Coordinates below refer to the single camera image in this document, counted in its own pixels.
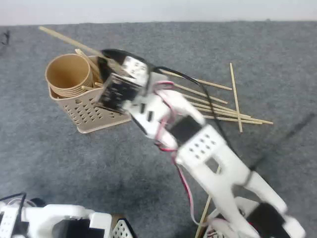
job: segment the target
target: black wire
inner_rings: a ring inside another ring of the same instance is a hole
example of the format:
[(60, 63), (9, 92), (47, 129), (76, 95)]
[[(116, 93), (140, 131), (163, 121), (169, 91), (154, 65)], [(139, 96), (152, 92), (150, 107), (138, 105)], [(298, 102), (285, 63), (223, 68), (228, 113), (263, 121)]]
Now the black wire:
[(25, 192), (21, 192), (21, 193), (16, 193), (16, 194), (7, 196), (7, 197), (3, 197), (3, 198), (0, 198), (0, 201), (8, 200), (10, 198), (19, 197), (19, 196), (22, 196), (22, 198), (21, 198), (21, 201), (20, 201), (20, 204), (19, 204), (19, 209), (18, 209), (18, 215), (17, 215), (17, 221), (16, 222), (17, 222), (17, 225), (18, 225), (18, 228), (19, 228), (20, 232), (26, 238), (28, 238), (27, 231), (25, 231), (24, 228), (22, 227), (22, 208), (23, 208), (23, 204), (24, 204), (24, 201), (25, 201), (25, 198), (26, 198), (26, 193)]
[(267, 160), (269, 156), (273, 153), (276, 153), (277, 149), (279, 149), (283, 143), (294, 137), (297, 133), (299, 133), (305, 126), (312, 122), (312, 120), (316, 117), (315, 113), (309, 113), (302, 119), (299, 123), (295, 124), (293, 128), (287, 132), (283, 137), (281, 137), (277, 142), (274, 143), (273, 147), (264, 153), (253, 165), (249, 166), (250, 172), (244, 184), (242, 186), (246, 186), (253, 175), (253, 172), (258, 168), (258, 166), (263, 163), (263, 161)]
[(164, 67), (164, 66), (155, 66), (152, 71), (155, 72), (157, 70), (156, 71), (157, 73), (162, 73), (158, 69), (162, 69), (162, 70), (174, 73), (174, 74), (178, 74), (179, 76), (181, 76), (181, 77), (183, 77), (183, 78), (185, 78), (185, 79), (187, 79), (187, 80), (189, 80), (189, 81), (191, 81), (191, 82), (193, 82), (193, 83), (195, 83), (195, 84), (197, 84), (198, 86), (201, 87), (201, 89), (203, 90), (203, 92), (207, 96), (207, 100), (208, 100), (209, 105), (210, 105), (211, 113), (212, 113), (212, 115), (214, 117), (214, 122), (216, 123), (216, 126), (218, 127), (218, 130), (219, 130), (220, 134), (222, 135), (223, 139), (227, 142), (229, 148), (237, 155), (237, 153), (233, 149), (232, 144), (230, 143), (226, 133), (224, 132), (223, 128), (221, 127), (220, 121), (218, 120), (216, 113), (214, 112), (212, 101), (211, 101), (211, 98), (209, 96), (209, 93), (208, 93), (207, 89), (200, 82), (198, 82), (197, 80), (195, 80), (195, 79), (193, 79), (193, 78), (191, 78), (191, 77), (189, 77), (189, 76), (187, 76), (187, 75), (185, 75), (185, 74), (183, 74), (181, 72), (178, 72), (176, 70), (173, 70), (173, 69), (170, 69), (170, 68), (167, 68), (167, 67)]

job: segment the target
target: bamboo stick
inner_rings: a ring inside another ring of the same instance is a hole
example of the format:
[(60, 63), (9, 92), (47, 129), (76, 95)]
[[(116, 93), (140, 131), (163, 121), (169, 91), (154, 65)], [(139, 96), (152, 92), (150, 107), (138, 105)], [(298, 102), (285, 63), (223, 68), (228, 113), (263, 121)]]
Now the bamboo stick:
[[(201, 112), (208, 112), (208, 113), (211, 113), (211, 110), (210, 109), (205, 109), (205, 108), (198, 108), (198, 107), (195, 107), (198, 111), (201, 111)], [(235, 115), (235, 114), (229, 114), (229, 113), (222, 113), (222, 112), (214, 112), (215, 114), (218, 114), (218, 115), (223, 115), (223, 116), (228, 116), (228, 117), (232, 117), (232, 118), (238, 118), (238, 115)], [(246, 119), (246, 120), (251, 120), (251, 121), (257, 121), (257, 122), (262, 122), (262, 123), (265, 123), (265, 124), (271, 124), (273, 125), (273, 122), (271, 121), (267, 121), (267, 120), (261, 120), (261, 119), (256, 119), (256, 118), (250, 118), (248, 116), (240, 116), (240, 118), (242, 119)]]
[(240, 130), (240, 132), (243, 132), (242, 124), (241, 124), (241, 118), (240, 118), (240, 110), (239, 110), (239, 104), (238, 104), (236, 83), (235, 83), (235, 80), (234, 80), (233, 67), (232, 67), (232, 63), (231, 62), (230, 62), (230, 72), (231, 72), (231, 79), (232, 79), (234, 102), (236, 104), (236, 111), (237, 111), (237, 114), (238, 114), (239, 130)]
[(102, 83), (97, 83), (97, 82), (95, 82), (95, 85), (101, 88), (104, 86)]
[[(198, 108), (198, 107), (195, 107), (198, 111), (201, 111), (201, 112), (208, 112), (208, 113), (211, 113), (212, 110), (210, 109), (205, 109), (205, 108)], [(219, 114), (219, 115), (223, 115), (223, 116), (228, 116), (228, 117), (232, 117), (232, 118), (238, 118), (238, 115), (237, 114), (233, 114), (232, 112), (227, 112), (227, 113), (223, 113), (223, 112), (217, 112), (215, 111), (214, 113), (216, 114)], [(242, 119), (248, 119), (248, 120), (251, 120), (253, 119), (252, 117), (250, 116), (243, 116), (240, 114), (240, 118)]]
[(53, 30), (51, 30), (49, 28), (46, 28), (44, 26), (39, 26), (39, 29), (41, 31), (44, 31), (44, 32), (48, 33), (51, 36), (57, 37), (57, 38), (61, 39), (62, 41), (65, 41), (65, 42), (67, 42), (67, 43), (69, 43), (69, 44), (71, 44), (73, 46), (76, 46), (76, 47), (79, 47), (81, 49), (84, 49), (84, 50), (92, 53), (93, 55), (105, 58), (104, 55), (100, 51), (96, 51), (96, 50), (94, 50), (94, 49), (92, 49), (92, 48), (90, 48), (88, 46), (85, 46), (85, 45), (83, 45), (83, 44), (81, 44), (81, 43), (79, 43), (79, 42), (77, 42), (77, 41), (75, 41), (75, 40), (73, 40), (73, 39), (71, 39), (71, 38), (69, 38), (67, 36), (64, 36), (64, 35), (56, 32), (56, 31), (53, 31)]
[[(182, 85), (179, 85), (177, 83), (174, 83), (174, 86), (177, 87), (177, 88), (180, 88), (180, 89), (183, 89), (183, 90), (186, 90), (188, 92), (191, 92), (191, 93), (195, 93), (197, 95), (200, 95), (200, 96), (203, 96), (205, 98), (207, 98), (207, 95), (205, 95), (205, 93), (201, 93), (201, 92), (198, 92), (198, 91), (195, 91), (193, 89), (190, 89), (190, 88), (187, 88), (187, 87), (184, 87)], [(228, 104), (228, 102), (224, 101), (224, 100), (221, 100), (219, 98), (215, 98), (215, 97), (212, 97), (212, 96), (209, 96), (212, 100), (214, 101), (217, 101), (217, 102), (220, 102), (220, 103), (224, 103), (224, 104)]]
[[(166, 70), (163, 70), (163, 69), (160, 69), (163, 73), (165, 74), (168, 74), (168, 75), (172, 75), (172, 76), (175, 76), (175, 77), (179, 77), (179, 78), (183, 78), (182, 76), (176, 74), (176, 73), (172, 73), (172, 72), (169, 72), (169, 71), (166, 71)], [(201, 80), (201, 79), (197, 79), (197, 78), (193, 78), (191, 77), (192, 79), (200, 82), (200, 83), (203, 83), (203, 84), (206, 84), (206, 85), (209, 85), (209, 86), (213, 86), (213, 87), (217, 87), (217, 88), (222, 88), (222, 89), (226, 89), (226, 90), (232, 90), (232, 88), (229, 88), (227, 86), (223, 86), (223, 85), (220, 85), (220, 84), (216, 84), (216, 83), (211, 83), (211, 82), (208, 82), (208, 81), (204, 81), (204, 80)]]
[[(206, 116), (204, 115), (204, 118), (207, 119), (214, 119), (213, 116)], [(235, 118), (223, 118), (223, 117), (217, 117), (218, 120), (223, 120), (223, 121), (238, 121), (238, 119)], [(241, 120), (242, 123), (248, 123), (248, 124), (257, 124), (257, 125), (261, 125), (262, 122), (260, 121), (254, 121), (254, 120)]]
[(41, 31), (44, 31), (44, 32), (46, 32), (47, 34), (49, 34), (49, 35), (51, 35), (51, 36), (54, 36), (54, 37), (56, 37), (56, 38), (59, 38), (59, 39), (61, 39), (62, 41), (65, 41), (65, 42), (67, 42), (67, 43), (69, 43), (69, 44), (71, 44), (71, 45), (73, 45), (73, 46), (76, 46), (76, 47), (78, 47), (78, 48), (81, 48), (82, 50), (85, 50), (85, 51), (87, 51), (87, 52), (90, 52), (92, 55), (99, 56), (99, 57), (101, 57), (101, 58), (106, 59), (106, 60), (108, 61), (109, 67), (111, 67), (115, 72), (119, 73), (120, 75), (121, 75), (121, 74), (122, 74), (122, 75), (128, 75), (127, 72), (125, 72), (125, 71), (122, 69), (122, 67), (121, 67), (120, 64), (118, 64), (118, 63), (117, 63), (116, 61), (114, 61), (113, 59), (110, 59), (110, 58), (105, 57), (100, 51), (97, 51), (97, 50), (94, 50), (94, 49), (92, 49), (92, 48), (90, 48), (90, 47), (88, 47), (88, 46), (85, 46), (84, 44), (81, 44), (81, 43), (79, 43), (78, 41), (75, 41), (75, 40), (73, 40), (73, 39), (71, 39), (71, 38), (69, 38), (69, 37), (67, 37), (67, 36), (64, 36), (64, 35), (62, 35), (62, 34), (56, 32), (56, 31), (53, 31), (53, 30), (51, 30), (51, 29), (49, 29), (49, 28), (46, 28), (46, 27), (44, 27), (44, 26), (39, 26), (39, 29), (40, 29)]
[[(199, 103), (194, 103), (194, 102), (190, 102), (193, 106), (196, 106), (196, 107), (200, 107), (200, 108), (205, 108), (205, 109), (210, 109), (210, 106), (207, 106), (207, 105), (203, 105), (203, 104), (199, 104)], [(214, 111), (217, 111), (217, 112), (223, 112), (223, 113), (230, 113), (230, 114), (234, 114), (234, 115), (237, 115), (237, 112), (232, 112), (232, 111), (227, 111), (227, 110), (224, 110), (224, 109), (219, 109), (219, 108), (213, 108)], [(251, 117), (249, 115), (245, 115), (245, 114), (240, 114), (242, 116), (245, 116), (245, 117)]]
[(94, 88), (92, 88), (92, 87), (87, 87), (87, 86), (81, 86), (81, 88), (82, 88), (82, 89), (85, 89), (85, 90), (87, 90), (87, 91), (94, 89)]
[[(193, 96), (189, 96), (189, 95), (186, 95), (186, 94), (183, 94), (182, 95), (185, 97), (185, 98), (189, 98), (189, 99), (192, 99), (194, 101), (197, 101), (197, 102), (201, 102), (201, 103), (204, 103), (204, 104), (208, 104), (209, 105), (209, 102), (206, 101), (206, 100), (203, 100), (203, 99), (200, 99), (200, 98), (195, 98)], [(220, 106), (216, 103), (212, 103), (212, 106), (215, 107), (215, 108), (220, 108), (220, 109), (224, 109), (224, 110), (227, 110), (227, 111), (231, 111), (231, 112), (236, 112), (235, 110), (233, 109), (230, 109), (230, 108), (226, 108), (224, 106)]]

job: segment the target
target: gray carpet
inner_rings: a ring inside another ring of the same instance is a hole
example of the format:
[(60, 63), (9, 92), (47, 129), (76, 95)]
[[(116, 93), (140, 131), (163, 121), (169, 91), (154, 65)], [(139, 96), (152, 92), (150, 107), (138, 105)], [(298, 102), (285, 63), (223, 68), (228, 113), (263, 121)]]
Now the gray carpet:
[[(242, 134), (236, 123), (221, 123), (247, 165), (317, 109), (317, 22), (49, 27), (95, 49), (125, 49), (228, 86), (232, 61), (241, 111), (274, 121), (274, 126), (244, 125)], [(124, 213), (139, 238), (193, 237), (187, 197), (167, 154), (132, 122), (82, 135), (49, 98), (45, 67), (74, 47), (36, 26), (0, 27), (0, 32), (6, 29), (10, 46), (0, 46), (1, 196), (23, 190), (48, 203)], [(234, 108), (232, 92), (209, 91)], [(308, 237), (317, 232), (316, 147), (317, 119), (259, 167)], [(207, 195), (187, 177), (198, 219)]]

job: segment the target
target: beige plastic basket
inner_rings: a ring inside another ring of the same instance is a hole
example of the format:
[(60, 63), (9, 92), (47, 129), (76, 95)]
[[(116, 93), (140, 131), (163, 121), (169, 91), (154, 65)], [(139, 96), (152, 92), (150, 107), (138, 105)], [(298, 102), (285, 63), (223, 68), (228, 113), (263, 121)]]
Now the beige plastic basket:
[(83, 134), (131, 120), (129, 115), (93, 107), (92, 99), (102, 90), (102, 88), (96, 88), (76, 97), (58, 98), (49, 87), (50, 97), (68, 114), (78, 131)]

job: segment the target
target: wooden chopstick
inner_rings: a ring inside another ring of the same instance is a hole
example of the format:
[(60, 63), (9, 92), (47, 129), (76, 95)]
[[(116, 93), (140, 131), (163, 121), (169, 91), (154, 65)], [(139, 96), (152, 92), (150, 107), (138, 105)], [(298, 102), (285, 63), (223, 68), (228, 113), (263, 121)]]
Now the wooden chopstick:
[(69, 44), (71, 44), (71, 45), (73, 45), (73, 46), (76, 46), (76, 47), (78, 47), (78, 48), (81, 48), (82, 50), (85, 50), (85, 51), (87, 51), (87, 52), (90, 52), (92, 55), (99, 56), (99, 57), (101, 57), (101, 58), (106, 59), (106, 60), (108, 61), (109, 67), (111, 67), (115, 72), (120, 72), (120, 74), (122, 74), (122, 75), (127, 75), (127, 72), (125, 72), (125, 71), (122, 69), (122, 67), (121, 67), (120, 64), (118, 64), (118, 63), (117, 63), (116, 61), (114, 61), (113, 59), (110, 59), (110, 58), (105, 57), (100, 51), (97, 51), (97, 50), (94, 50), (94, 49), (92, 49), (92, 48), (90, 48), (90, 47), (88, 47), (88, 46), (85, 46), (84, 44), (81, 44), (81, 43), (79, 43), (78, 41), (75, 41), (75, 40), (73, 40), (73, 39), (71, 39), (71, 38), (69, 38), (69, 37), (67, 37), (67, 36), (64, 36), (64, 35), (62, 35), (62, 34), (56, 32), (56, 31), (53, 31), (53, 30), (51, 30), (51, 29), (49, 29), (49, 28), (46, 28), (46, 27), (44, 27), (44, 26), (39, 26), (39, 29), (40, 29), (41, 31), (44, 31), (44, 32), (46, 32), (47, 34), (49, 34), (49, 35), (51, 35), (51, 36), (57, 37), (57, 38), (59, 38), (59, 39), (65, 41), (65, 42), (67, 42), (67, 43), (69, 43)]
[(64, 35), (56, 32), (56, 31), (53, 31), (53, 30), (51, 30), (49, 28), (46, 28), (44, 26), (39, 26), (39, 29), (41, 31), (44, 31), (44, 32), (48, 33), (51, 36), (54, 36), (54, 37), (57, 37), (57, 38), (61, 39), (62, 41), (65, 41), (65, 42), (67, 42), (67, 43), (69, 43), (71, 45), (74, 45), (74, 46), (77, 46), (77, 47), (79, 47), (81, 49), (84, 49), (84, 50), (92, 53), (93, 55), (105, 58), (104, 55), (100, 51), (96, 51), (96, 50), (94, 50), (94, 49), (92, 49), (92, 48), (90, 48), (88, 46), (85, 46), (85, 45), (79, 43), (78, 41), (75, 41), (75, 40), (73, 40), (73, 39), (71, 39), (71, 38), (69, 38), (67, 36), (64, 36)]
[(236, 104), (236, 111), (237, 111), (237, 114), (238, 114), (239, 130), (240, 130), (240, 132), (243, 132), (242, 124), (241, 124), (241, 118), (240, 118), (240, 110), (239, 110), (239, 104), (238, 104), (236, 83), (235, 83), (235, 80), (234, 80), (233, 67), (232, 67), (232, 63), (231, 62), (230, 62), (230, 72), (231, 72), (231, 79), (232, 79), (234, 102)]
[(99, 71), (99, 68), (97, 65), (94, 64), (94, 62), (92, 62), (92, 60), (87, 56), (85, 55), (84, 52), (81, 51), (81, 49), (75, 49), (75, 52), (84, 57), (85, 60), (89, 63), (91, 69), (92, 69), (92, 72), (93, 72), (93, 75), (95, 76), (95, 78), (97, 79), (98, 82), (102, 82), (101, 78), (100, 78), (100, 71)]
[(98, 86), (98, 87), (103, 87), (104, 86), (102, 83), (97, 83), (97, 82), (95, 82), (95, 85)]
[[(183, 95), (185, 98), (189, 98), (189, 99), (192, 99), (192, 100), (194, 100), (194, 101), (201, 102), (201, 103), (204, 103), (204, 104), (209, 105), (209, 102), (206, 101), (206, 100), (203, 100), (203, 99), (200, 99), (200, 98), (195, 98), (195, 97), (193, 97), (193, 96), (189, 96), (189, 95), (183, 94), (183, 93), (182, 93), (182, 95)], [(233, 109), (226, 108), (226, 107), (224, 107), (224, 106), (220, 106), (220, 105), (218, 105), (218, 104), (216, 104), (216, 103), (212, 103), (212, 106), (215, 107), (215, 108), (221, 108), (221, 109), (224, 109), (224, 110), (227, 110), (227, 111), (231, 111), (231, 112), (236, 112), (236, 111), (233, 110)]]
[(87, 91), (94, 89), (94, 88), (88, 87), (88, 86), (81, 86), (81, 88), (82, 88), (82, 89), (85, 89), (85, 90), (87, 90)]
[[(211, 110), (210, 109), (205, 109), (205, 108), (197, 108), (195, 107), (198, 111), (201, 111), (201, 112), (208, 112), (210, 113)], [(223, 116), (228, 116), (228, 117), (232, 117), (232, 118), (238, 118), (238, 115), (236, 114), (230, 114), (230, 113), (222, 113), (222, 112), (214, 112), (215, 114), (218, 114), (218, 115), (223, 115)], [(251, 121), (256, 121), (256, 122), (262, 122), (262, 123), (265, 123), (265, 124), (271, 124), (273, 125), (273, 122), (271, 121), (267, 121), (267, 120), (261, 120), (261, 119), (256, 119), (256, 118), (250, 118), (249, 116), (243, 116), (240, 114), (240, 118), (242, 119), (246, 119), (246, 120), (251, 120)]]
[[(208, 112), (208, 113), (211, 113), (212, 111), (210, 109), (205, 109), (205, 108), (198, 108), (198, 107), (194, 107), (196, 108), (198, 111), (201, 111), (201, 112)], [(218, 112), (218, 111), (215, 111), (214, 113), (216, 114), (219, 114), (219, 115), (223, 115), (223, 116), (228, 116), (228, 117), (232, 117), (232, 118), (238, 118), (238, 115), (237, 114), (233, 114), (232, 112), (227, 112), (227, 113), (223, 113), (223, 112)], [(243, 116), (240, 114), (240, 118), (242, 119), (248, 119), (248, 120), (251, 120), (252, 117), (246, 115), (246, 116)]]
[[(204, 115), (204, 118), (207, 119), (214, 119), (213, 116), (206, 116)], [(223, 120), (223, 121), (238, 121), (238, 119), (235, 118), (223, 118), (223, 117), (217, 117), (218, 120)], [(261, 125), (262, 122), (260, 121), (254, 121), (254, 120), (241, 120), (242, 123), (248, 123), (248, 124), (257, 124), (257, 125)]]
[[(166, 71), (166, 70), (163, 70), (163, 69), (160, 69), (161, 72), (165, 73), (165, 74), (168, 74), (168, 75), (171, 75), (171, 76), (175, 76), (175, 77), (179, 77), (179, 78), (183, 78), (182, 76), (176, 74), (176, 73), (172, 73), (172, 72), (169, 72), (169, 71)], [(209, 86), (213, 86), (213, 87), (217, 87), (217, 88), (222, 88), (222, 89), (226, 89), (226, 90), (232, 90), (232, 88), (229, 88), (227, 86), (223, 86), (223, 85), (220, 85), (220, 84), (216, 84), (216, 83), (211, 83), (211, 82), (208, 82), (208, 81), (204, 81), (204, 80), (201, 80), (201, 79), (197, 79), (197, 78), (193, 78), (191, 77), (192, 79), (200, 82), (200, 83), (203, 83), (203, 84), (206, 84), (206, 85), (209, 85)]]
[[(207, 105), (203, 105), (203, 104), (200, 104), (200, 103), (194, 103), (194, 102), (190, 102), (193, 106), (196, 106), (196, 107), (200, 107), (200, 108), (205, 108), (205, 109), (210, 109), (210, 106), (207, 106)], [(227, 111), (227, 110), (224, 110), (224, 109), (219, 109), (219, 108), (213, 108), (214, 111), (217, 111), (217, 112), (223, 112), (223, 113), (230, 113), (230, 114), (234, 114), (234, 115), (237, 115), (237, 112), (232, 112), (232, 111)], [(245, 117), (251, 117), (249, 115), (245, 115), (245, 114), (240, 114), (242, 116), (245, 116)]]
[[(187, 87), (184, 87), (182, 85), (179, 85), (177, 83), (174, 83), (174, 86), (177, 87), (177, 88), (180, 88), (180, 89), (183, 89), (183, 90), (186, 90), (188, 92), (191, 92), (191, 93), (195, 93), (197, 95), (200, 95), (200, 96), (203, 96), (205, 98), (207, 98), (207, 95), (205, 93), (201, 93), (201, 92), (198, 92), (198, 91), (195, 91), (193, 89), (190, 89), (190, 88), (187, 88)], [(228, 104), (228, 102), (224, 101), (224, 100), (221, 100), (219, 98), (215, 98), (215, 97), (212, 97), (212, 96), (209, 96), (211, 99), (213, 99), (214, 101), (217, 101), (217, 102), (220, 102), (220, 103), (224, 103), (224, 104)]]

